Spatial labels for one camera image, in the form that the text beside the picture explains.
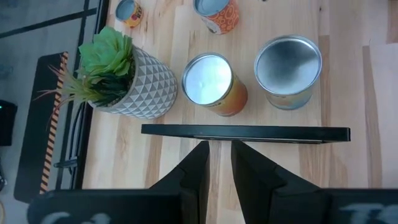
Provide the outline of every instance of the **wooden table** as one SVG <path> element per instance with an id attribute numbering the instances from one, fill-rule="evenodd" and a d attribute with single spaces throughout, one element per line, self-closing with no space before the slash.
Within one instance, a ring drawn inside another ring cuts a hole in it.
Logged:
<path id="1" fill-rule="evenodd" d="M 191 104 L 178 90 L 172 109 L 153 121 L 95 111 L 84 188 L 150 187 L 199 142 L 140 134 L 143 123 L 347 126 L 351 142 L 314 145 L 249 143 L 294 174 L 321 187 L 397 187 L 398 2 L 387 0 L 238 0 L 240 22 L 225 35 L 209 32 L 192 0 L 141 0 L 144 19 L 131 30 L 108 25 L 166 63 L 181 78 L 203 52 L 224 55 L 249 91 L 231 118 Z M 303 108 L 282 111 L 254 77 L 254 59 L 270 39 L 303 35 L 318 43 L 323 72 Z M 230 143 L 212 141 L 208 223 L 244 223 L 231 170 Z"/>

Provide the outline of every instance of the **metal can rim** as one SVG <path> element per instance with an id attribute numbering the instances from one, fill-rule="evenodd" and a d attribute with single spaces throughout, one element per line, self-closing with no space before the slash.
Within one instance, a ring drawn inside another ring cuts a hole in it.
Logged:
<path id="1" fill-rule="evenodd" d="M 225 9 L 225 7 L 229 4 L 229 2 L 230 2 L 230 1 L 233 1 L 233 0 L 227 0 L 227 1 L 225 1 L 225 5 L 220 9 L 220 11 L 215 12 L 215 13 L 207 13 L 207 14 L 206 14 L 206 13 L 202 13 L 202 12 L 200 12 L 200 11 L 198 10 L 197 3 L 198 3 L 199 1 L 202 1 L 202 0 L 194 0 L 194 1 L 193 1 L 193 8 L 194 8 L 195 12 L 197 12 L 197 14 L 199 14 L 199 15 L 201 15 L 201 16 L 206 16 L 206 17 L 207 17 L 207 16 L 214 16 L 215 14 L 221 12 L 222 10 Z"/>
<path id="2" fill-rule="evenodd" d="M 211 102 L 211 103 L 201 104 L 201 103 L 197 103 L 197 102 L 193 101 L 193 100 L 188 96 L 188 93 L 187 93 L 186 88 L 185 88 L 185 80 L 186 80 L 186 77 L 187 77 L 187 75 L 188 75 L 189 70 L 192 68 L 192 65 L 194 65 L 195 62 L 199 61 L 200 59 L 205 58 L 205 57 L 208 57 L 208 56 L 216 56 L 216 57 L 219 57 L 219 58 L 223 59 L 223 60 L 227 63 L 227 65 L 228 65 L 228 67 L 229 67 L 230 74 L 231 74 L 231 79 L 230 79 L 230 81 L 229 81 L 229 87 L 228 87 L 228 89 L 225 91 L 225 93 L 224 93 L 220 98 L 218 98 L 217 100 L 215 100 L 214 102 Z M 210 106 L 210 105 L 216 103 L 217 101 L 222 100 L 223 98 L 225 98 L 225 97 L 228 95 L 228 93 L 231 91 L 231 88 L 232 88 L 233 79 L 234 79 L 233 77 L 234 77 L 234 74 L 233 74 L 233 71 L 232 71 L 231 64 L 229 64 L 228 60 L 227 60 L 224 56 L 222 56 L 221 54 L 215 53 L 215 52 L 203 53 L 203 54 L 200 54 L 200 55 L 197 55 L 196 57 L 194 57 L 191 61 L 188 62 L 187 66 L 185 67 L 185 69 L 184 69 L 184 71 L 183 71 L 183 74 L 182 74 L 182 77 L 181 77 L 182 91 L 183 91 L 184 95 L 185 95 L 192 103 L 194 103 L 194 104 L 196 104 L 196 105 L 200 105 L 200 106 Z"/>
<path id="3" fill-rule="evenodd" d="M 122 5 L 124 4 L 124 3 L 126 3 L 126 2 L 128 2 L 128 1 L 131 1 L 132 3 L 133 3 L 133 8 L 132 8 L 132 12 L 131 12 L 131 14 L 130 15 L 128 15 L 128 17 L 127 18 L 121 18 L 120 17 L 120 15 L 119 15 L 119 10 L 120 10 L 120 8 L 122 7 Z M 130 17 L 131 17 L 131 15 L 134 13 L 134 10 L 136 9 L 136 2 L 135 2 L 135 0 L 121 0 L 119 3 L 118 3 L 118 6 L 116 6 L 116 10 L 115 10 L 115 17 L 118 19 L 118 20 L 120 20 L 120 21 L 125 21 L 125 20 L 127 20 L 127 19 L 129 19 Z"/>
<path id="4" fill-rule="evenodd" d="M 309 46 L 311 49 L 314 50 L 314 52 L 316 53 L 317 57 L 318 57 L 318 70 L 317 70 L 317 74 L 314 76 L 314 79 L 312 80 L 312 82 L 307 85 L 305 88 L 303 88 L 302 90 L 292 93 L 292 94 L 280 94 L 280 93 L 276 93 L 274 91 L 271 91 L 270 89 L 268 89 L 267 87 L 265 87 L 259 80 L 259 74 L 257 71 L 257 66 L 260 60 L 261 55 L 263 55 L 263 53 L 269 48 L 272 47 L 275 44 L 281 43 L 281 42 L 285 42 L 287 40 L 294 40 L 294 41 L 298 41 L 301 42 L 307 46 Z M 269 93 L 273 94 L 273 95 L 277 95 L 277 96 L 292 96 L 292 95 L 298 95 L 302 92 L 304 92 L 305 90 L 307 90 L 308 88 L 310 88 L 319 78 L 320 74 L 322 71 L 322 54 L 318 48 L 318 46 L 312 42 L 310 39 L 303 37 L 301 35 L 283 35 L 280 37 L 276 37 L 270 41 L 268 41 L 259 51 L 259 53 L 257 54 L 256 60 L 254 61 L 254 75 L 256 76 L 256 80 L 257 82 L 260 84 L 260 86 L 267 90 Z"/>

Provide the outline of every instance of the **white ceramic planter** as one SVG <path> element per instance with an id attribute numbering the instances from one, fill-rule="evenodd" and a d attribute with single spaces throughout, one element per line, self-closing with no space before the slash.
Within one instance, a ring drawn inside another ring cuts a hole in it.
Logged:
<path id="1" fill-rule="evenodd" d="M 134 46 L 132 54 L 136 74 L 128 94 L 113 106 L 96 109 L 142 119 L 158 118 L 174 104 L 177 79 L 166 65 L 147 52 Z"/>

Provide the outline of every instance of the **open tin can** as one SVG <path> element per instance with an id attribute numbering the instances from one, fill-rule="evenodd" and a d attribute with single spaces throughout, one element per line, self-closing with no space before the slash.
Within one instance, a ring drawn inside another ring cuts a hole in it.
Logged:
<path id="1" fill-rule="evenodd" d="M 134 0 L 122 0 L 116 8 L 116 19 L 123 21 L 130 28 L 134 28 L 141 22 L 142 8 Z"/>
<path id="2" fill-rule="evenodd" d="M 196 105 L 220 116 L 240 112 L 248 100 L 248 91 L 220 54 L 196 56 L 188 63 L 182 76 L 182 90 Z"/>
<path id="3" fill-rule="evenodd" d="M 225 34 L 239 22 L 236 0 L 193 0 L 193 7 L 214 34 Z"/>
<path id="4" fill-rule="evenodd" d="M 271 104 L 294 110 L 307 103 L 322 70 L 318 47 L 299 35 L 285 35 L 263 46 L 254 62 L 257 81 Z"/>

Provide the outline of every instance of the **orange black striped tape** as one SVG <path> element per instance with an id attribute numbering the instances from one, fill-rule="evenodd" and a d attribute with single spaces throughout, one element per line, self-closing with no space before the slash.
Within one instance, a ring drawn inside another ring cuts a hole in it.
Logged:
<path id="1" fill-rule="evenodd" d="M 61 55 L 61 64 L 60 68 L 58 69 L 58 71 L 61 74 L 65 74 L 67 62 L 68 62 L 68 52 L 64 52 Z M 58 77 L 57 89 L 62 89 L 62 87 L 63 87 L 63 80 L 61 77 Z M 60 103 L 61 103 L 61 94 L 56 93 L 54 96 L 53 111 L 57 108 L 57 106 Z M 47 150 L 44 155 L 45 159 L 44 159 L 44 168 L 42 174 L 42 182 L 40 183 L 40 194 L 44 194 L 46 191 L 49 190 L 50 168 L 51 168 L 52 154 L 54 151 L 55 133 L 57 132 L 58 116 L 59 116 L 59 110 L 56 110 L 54 111 L 51 117 L 49 140 L 47 141 Z"/>

